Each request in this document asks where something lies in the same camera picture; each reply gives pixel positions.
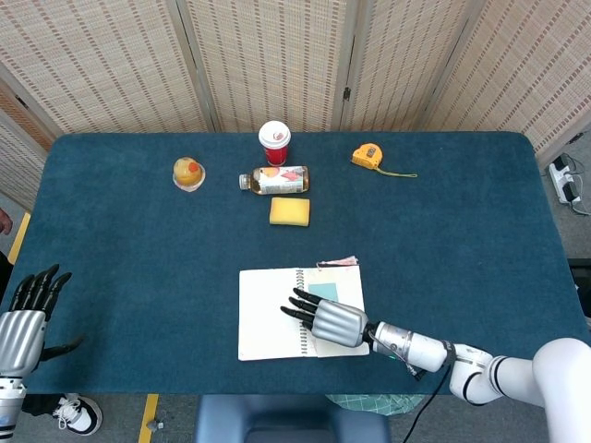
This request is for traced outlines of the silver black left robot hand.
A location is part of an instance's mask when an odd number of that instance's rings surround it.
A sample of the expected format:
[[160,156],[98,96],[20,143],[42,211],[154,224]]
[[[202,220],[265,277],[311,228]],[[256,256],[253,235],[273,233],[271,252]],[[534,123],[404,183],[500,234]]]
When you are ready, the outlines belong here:
[[39,363],[77,349],[85,337],[47,347],[45,335],[63,287],[72,274],[59,274],[54,264],[29,275],[14,291],[8,310],[1,316],[1,377],[24,379]]

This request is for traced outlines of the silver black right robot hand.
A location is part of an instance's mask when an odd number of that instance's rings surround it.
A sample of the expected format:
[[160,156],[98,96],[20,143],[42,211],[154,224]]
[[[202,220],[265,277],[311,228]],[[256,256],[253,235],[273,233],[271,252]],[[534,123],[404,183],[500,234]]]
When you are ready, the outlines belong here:
[[364,311],[298,288],[293,292],[295,296],[288,297],[291,305],[280,309],[298,320],[315,338],[347,348],[373,343],[377,327],[369,322]]

